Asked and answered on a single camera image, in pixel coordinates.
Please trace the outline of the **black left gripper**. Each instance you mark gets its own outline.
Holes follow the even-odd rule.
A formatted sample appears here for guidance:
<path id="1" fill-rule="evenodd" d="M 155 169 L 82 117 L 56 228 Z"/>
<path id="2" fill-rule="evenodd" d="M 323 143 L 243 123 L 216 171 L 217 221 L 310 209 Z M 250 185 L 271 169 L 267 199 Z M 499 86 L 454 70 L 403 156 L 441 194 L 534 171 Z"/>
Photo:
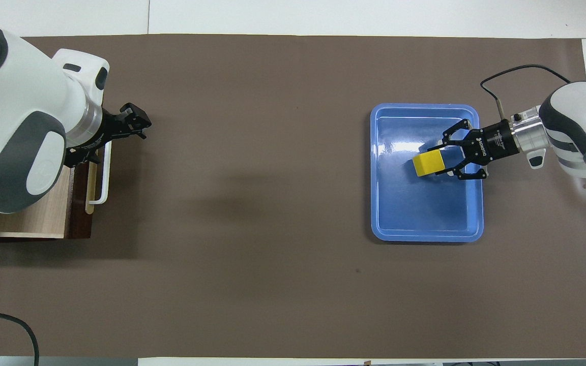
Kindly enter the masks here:
<path id="1" fill-rule="evenodd" d="M 67 148 L 64 166 L 74 168 L 86 163 L 100 164 L 101 160 L 96 152 L 106 143 L 116 139 L 128 138 L 132 135 L 142 140 L 147 139 L 144 128 L 151 127 L 153 123 L 143 109 L 135 104 L 126 103 L 119 112 L 119 114 L 111 114 L 104 109 L 99 130 L 84 144 Z M 123 128 L 123 123 L 130 127 Z"/>

